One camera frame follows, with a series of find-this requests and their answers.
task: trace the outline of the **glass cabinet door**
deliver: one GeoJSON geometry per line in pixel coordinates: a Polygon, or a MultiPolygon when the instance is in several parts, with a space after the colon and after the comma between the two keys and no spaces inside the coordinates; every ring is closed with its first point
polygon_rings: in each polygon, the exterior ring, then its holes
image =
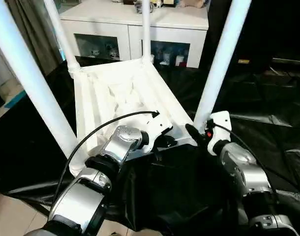
{"type": "Polygon", "coordinates": [[[116,37],[79,33],[74,35],[81,56],[120,60],[119,45],[116,37]]]}
{"type": "MultiPolygon", "coordinates": [[[[142,56],[142,26],[128,26],[131,59],[142,56]]],[[[206,30],[151,27],[154,63],[198,68],[206,30]]]]}
{"type": "Polygon", "coordinates": [[[189,43],[151,41],[154,64],[186,67],[189,46],[189,43]]]}
{"type": "Polygon", "coordinates": [[[130,60],[127,25],[62,20],[76,56],[130,60]]]}

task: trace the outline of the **white bracket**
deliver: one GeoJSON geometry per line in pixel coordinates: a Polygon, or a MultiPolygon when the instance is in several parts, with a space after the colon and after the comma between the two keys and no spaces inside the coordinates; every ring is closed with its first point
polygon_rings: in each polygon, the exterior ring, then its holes
{"type": "Polygon", "coordinates": [[[148,153],[152,150],[154,141],[167,129],[172,129],[172,123],[163,114],[157,115],[147,123],[147,133],[149,136],[149,144],[142,148],[143,153],[148,153]]]}
{"type": "MultiPolygon", "coordinates": [[[[232,130],[231,121],[230,121],[230,115],[229,115],[228,111],[212,113],[210,115],[210,119],[213,119],[213,122],[215,124],[219,124],[219,125],[227,128],[227,129],[229,129],[229,130],[232,130]]],[[[211,155],[216,156],[216,154],[213,151],[213,147],[220,140],[231,141],[230,133],[228,131],[226,131],[226,130],[220,128],[220,127],[218,127],[218,126],[215,126],[213,128],[212,139],[208,143],[208,152],[211,155]]]]}

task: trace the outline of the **small figurine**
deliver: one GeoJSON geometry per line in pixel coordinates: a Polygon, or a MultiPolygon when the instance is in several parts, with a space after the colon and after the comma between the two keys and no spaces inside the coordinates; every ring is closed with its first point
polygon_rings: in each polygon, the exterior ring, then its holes
{"type": "Polygon", "coordinates": [[[89,55],[89,58],[97,58],[100,55],[100,50],[96,49],[96,50],[92,50],[91,51],[91,55],[89,55]]]}
{"type": "MultiPolygon", "coordinates": [[[[135,9],[136,9],[136,12],[138,14],[142,14],[142,1],[141,0],[137,0],[134,2],[134,5],[135,5],[135,9]]],[[[150,13],[153,12],[153,3],[150,2],[150,13]]]]}
{"type": "Polygon", "coordinates": [[[111,59],[116,59],[116,60],[120,59],[120,54],[116,48],[112,48],[109,51],[109,55],[110,55],[111,59]]]}
{"type": "Polygon", "coordinates": [[[156,7],[160,8],[162,6],[162,0],[156,0],[156,7]]]}
{"type": "Polygon", "coordinates": [[[175,59],[175,66],[180,66],[180,63],[184,61],[184,56],[182,55],[177,55],[175,59]]]}
{"type": "Polygon", "coordinates": [[[160,65],[170,65],[170,53],[163,53],[163,61],[160,62],[160,65]]]}

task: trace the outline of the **curtain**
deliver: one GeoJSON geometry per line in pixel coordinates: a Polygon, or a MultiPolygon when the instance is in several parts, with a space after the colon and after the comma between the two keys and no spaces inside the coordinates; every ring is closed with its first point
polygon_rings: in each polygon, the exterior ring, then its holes
{"type": "Polygon", "coordinates": [[[6,0],[10,12],[43,75],[61,62],[58,42],[42,0],[6,0]]]}

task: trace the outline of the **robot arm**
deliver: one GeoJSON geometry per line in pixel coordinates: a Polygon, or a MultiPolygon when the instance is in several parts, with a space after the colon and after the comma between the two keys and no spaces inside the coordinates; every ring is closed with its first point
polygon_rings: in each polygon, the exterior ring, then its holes
{"type": "Polygon", "coordinates": [[[48,222],[27,236],[95,236],[104,220],[108,196],[130,152],[150,152],[155,139],[172,129],[172,124],[158,115],[148,123],[147,132],[121,125],[96,156],[56,200],[48,222]]]}
{"type": "MultiPolygon", "coordinates": [[[[228,112],[214,113],[210,118],[214,123],[231,130],[228,112]]],[[[244,206],[252,232],[286,232],[286,235],[298,236],[289,218],[278,213],[277,199],[265,171],[248,150],[231,142],[228,131],[213,127],[208,151],[220,158],[220,163],[230,176],[230,182],[244,206]]]]}

